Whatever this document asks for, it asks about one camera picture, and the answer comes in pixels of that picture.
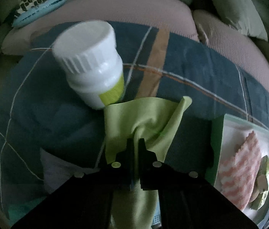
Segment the light green cloth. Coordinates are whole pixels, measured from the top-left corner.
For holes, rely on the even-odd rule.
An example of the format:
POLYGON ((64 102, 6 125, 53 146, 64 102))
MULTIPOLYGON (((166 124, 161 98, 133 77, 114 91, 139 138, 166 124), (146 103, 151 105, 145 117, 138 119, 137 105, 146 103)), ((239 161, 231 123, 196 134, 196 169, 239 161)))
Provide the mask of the light green cloth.
MULTIPOLYGON (((116 154, 126 148, 127 139, 134 140, 135 150, 139 139, 144 139, 146 148, 164 161, 184 111, 191 104, 192 99, 183 96, 180 102, 149 97, 107 106, 104 110, 107 163, 114 162, 116 154)), ((114 196, 112 227, 151 228, 158 200, 157 191, 142 190, 136 180, 132 191, 114 196)))

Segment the pink white striped fluffy towel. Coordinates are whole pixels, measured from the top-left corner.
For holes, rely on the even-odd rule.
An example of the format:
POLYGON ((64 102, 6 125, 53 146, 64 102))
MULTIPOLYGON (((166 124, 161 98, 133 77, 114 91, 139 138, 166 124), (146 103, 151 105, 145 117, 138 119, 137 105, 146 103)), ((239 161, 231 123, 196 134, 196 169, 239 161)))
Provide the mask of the pink white striped fluffy towel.
POLYGON ((221 193, 239 210, 249 203, 261 163, 261 150, 256 133, 252 131, 238 151, 220 163, 218 174, 221 193))

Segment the beige round sponge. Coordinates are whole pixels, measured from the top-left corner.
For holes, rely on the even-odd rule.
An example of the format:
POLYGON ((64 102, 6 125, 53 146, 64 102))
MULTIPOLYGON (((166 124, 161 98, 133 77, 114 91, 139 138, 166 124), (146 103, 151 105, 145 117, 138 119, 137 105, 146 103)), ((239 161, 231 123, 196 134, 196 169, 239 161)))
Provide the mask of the beige round sponge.
POLYGON ((251 198, 249 201, 250 202, 255 201, 258 195, 262 194, 265 191, 268 191, 268 180, 267 180, 267 176, 262 174, 256 178, 256 181, 254 183, 254 189, 253 189, 253 192, 251 194, 251 198))

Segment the green tissue pack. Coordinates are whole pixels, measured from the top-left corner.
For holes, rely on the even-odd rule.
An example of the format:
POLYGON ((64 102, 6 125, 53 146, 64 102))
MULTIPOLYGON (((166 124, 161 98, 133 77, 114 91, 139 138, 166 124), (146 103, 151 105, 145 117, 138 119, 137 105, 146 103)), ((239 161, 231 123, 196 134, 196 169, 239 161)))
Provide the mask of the green tissue pack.
POLYGON ((260 168, 257 174, 257 177, 265 175, 267 182, 269 183, 269 157, 265 155, 261 159, 260 168))
POLYGON ((259 210, 264 204, 268 196, 268 191, 259 193, 259 190, 254 189, 249 200, 249 208, 259 210))

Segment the grey purple cloth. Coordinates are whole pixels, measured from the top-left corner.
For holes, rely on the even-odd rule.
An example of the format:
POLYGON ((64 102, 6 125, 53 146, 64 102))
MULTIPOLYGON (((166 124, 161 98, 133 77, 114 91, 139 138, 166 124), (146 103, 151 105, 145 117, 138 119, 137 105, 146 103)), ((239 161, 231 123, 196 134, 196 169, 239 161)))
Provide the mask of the grey purple cloth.
POLYGON ((40 149, 40 160, 43 166, 44 189, 53 193, 74 174, 91 174, 98 171, 96 168, 82 168, 64 161, 40 149))

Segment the mint white shallow box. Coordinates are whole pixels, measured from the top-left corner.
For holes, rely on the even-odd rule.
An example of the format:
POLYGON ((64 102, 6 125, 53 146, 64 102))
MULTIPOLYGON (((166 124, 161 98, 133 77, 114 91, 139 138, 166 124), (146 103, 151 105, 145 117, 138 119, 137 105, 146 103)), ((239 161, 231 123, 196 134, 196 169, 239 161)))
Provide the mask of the mint white shallow box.
POLYGON ((212 121, 206 179, 258 228, 269 220, 269 130, 225 114, 212 121))

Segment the navy plaid blanket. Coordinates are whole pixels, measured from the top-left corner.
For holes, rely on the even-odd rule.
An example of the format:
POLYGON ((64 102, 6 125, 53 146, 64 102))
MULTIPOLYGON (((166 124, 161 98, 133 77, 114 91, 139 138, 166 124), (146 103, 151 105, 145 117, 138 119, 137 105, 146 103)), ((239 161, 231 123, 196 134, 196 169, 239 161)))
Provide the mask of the navy plaid blanket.
POLYGON ((269 91, 165 30, 55 26, 0 94, 13 228, 268 228, 269 91))

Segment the white pill bottle green label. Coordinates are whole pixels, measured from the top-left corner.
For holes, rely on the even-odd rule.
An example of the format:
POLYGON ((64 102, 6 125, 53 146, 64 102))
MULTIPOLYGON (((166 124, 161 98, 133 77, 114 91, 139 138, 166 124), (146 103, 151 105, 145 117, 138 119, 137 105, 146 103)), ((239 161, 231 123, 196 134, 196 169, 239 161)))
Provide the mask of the white pill bottle green label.
POLYGON ((119 101, 124 92, 123 61, 108 22, 71 26, 56 38, 52 52, 70 88, 85 104, 98 110, 119 101))

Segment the grey green sofa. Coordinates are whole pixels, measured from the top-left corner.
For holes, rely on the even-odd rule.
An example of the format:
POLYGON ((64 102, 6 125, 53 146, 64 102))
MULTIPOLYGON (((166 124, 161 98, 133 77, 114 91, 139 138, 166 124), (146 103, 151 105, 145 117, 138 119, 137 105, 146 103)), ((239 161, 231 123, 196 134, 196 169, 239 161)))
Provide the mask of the grey green sofa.
POLYGON ((19 29, 0 27, 0 52, 23 55, 31 42, 56 25, 108 20, 155 28, 201 42, 253 76, 269 92, 269 62, 249 37, 203 10, 191 11, 178 0, 69 0, 19 29))

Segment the green throw pillow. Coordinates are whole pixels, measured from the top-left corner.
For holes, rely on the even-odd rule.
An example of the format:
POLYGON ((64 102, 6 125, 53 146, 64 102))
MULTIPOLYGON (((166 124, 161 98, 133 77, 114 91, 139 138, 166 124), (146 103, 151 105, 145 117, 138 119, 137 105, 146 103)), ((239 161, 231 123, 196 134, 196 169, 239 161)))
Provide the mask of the green throw pillow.
POLYGON ((212 0, 221 20, 249 37, 268 40, 267 31, 252 0, 212 0))

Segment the blue patterned cushion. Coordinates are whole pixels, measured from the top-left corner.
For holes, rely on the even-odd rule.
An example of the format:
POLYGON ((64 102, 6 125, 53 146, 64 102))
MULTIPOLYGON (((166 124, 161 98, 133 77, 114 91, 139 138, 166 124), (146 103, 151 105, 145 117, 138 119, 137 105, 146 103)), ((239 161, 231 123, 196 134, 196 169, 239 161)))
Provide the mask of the blue patterned cushion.
POLYGON ((67 0, 22 0, 15 10, 13 28, 21 28, 62 6, 67 0))

